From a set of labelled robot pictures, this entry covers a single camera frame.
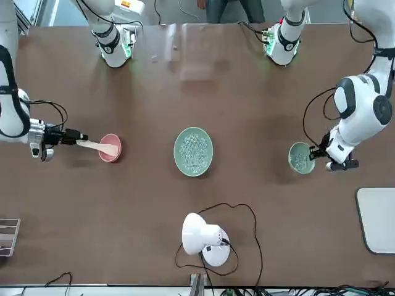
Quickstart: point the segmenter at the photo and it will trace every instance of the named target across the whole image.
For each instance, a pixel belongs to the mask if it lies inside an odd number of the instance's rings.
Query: white panel
[[[395,253],[395,188],[361,188],[357,202],[368,249]]]

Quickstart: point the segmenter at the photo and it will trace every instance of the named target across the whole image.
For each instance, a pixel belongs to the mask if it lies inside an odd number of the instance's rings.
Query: pink bowl
[[[122,151],[121,140],[118,138],[118,136],[116,134],[105,135],[100,140],[100,143],[118,146],[118,154],[115,157],[99,151],[99,156],[100,156],[101,160],[103,160],[104,162],[115,162],[120,157],[121,151]]]

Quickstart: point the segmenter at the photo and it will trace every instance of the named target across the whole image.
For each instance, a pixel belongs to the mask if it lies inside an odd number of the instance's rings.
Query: metal rack
[[[35,26],[43,0],[14,0],[21,34],[27,35],[29,28]]]

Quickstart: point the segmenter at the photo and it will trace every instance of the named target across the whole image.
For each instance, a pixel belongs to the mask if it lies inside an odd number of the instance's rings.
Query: green light
[[[124,44],[123,50],[125,51],[126,57],[130,58],[131,57],[131,47]]]

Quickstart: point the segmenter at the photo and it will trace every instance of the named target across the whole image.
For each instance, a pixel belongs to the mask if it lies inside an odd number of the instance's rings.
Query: lamp base
[[[224,239],[229,241],[229,237],[227,233],[222,230],[222,236]],[[221,245],[218,247],[213,247],[211,245],[205,247],[203,249],[203,257],[205,261],[214,267],[218,267],[223,265],[229,257],[230,254],[230,246],[229,245]]]

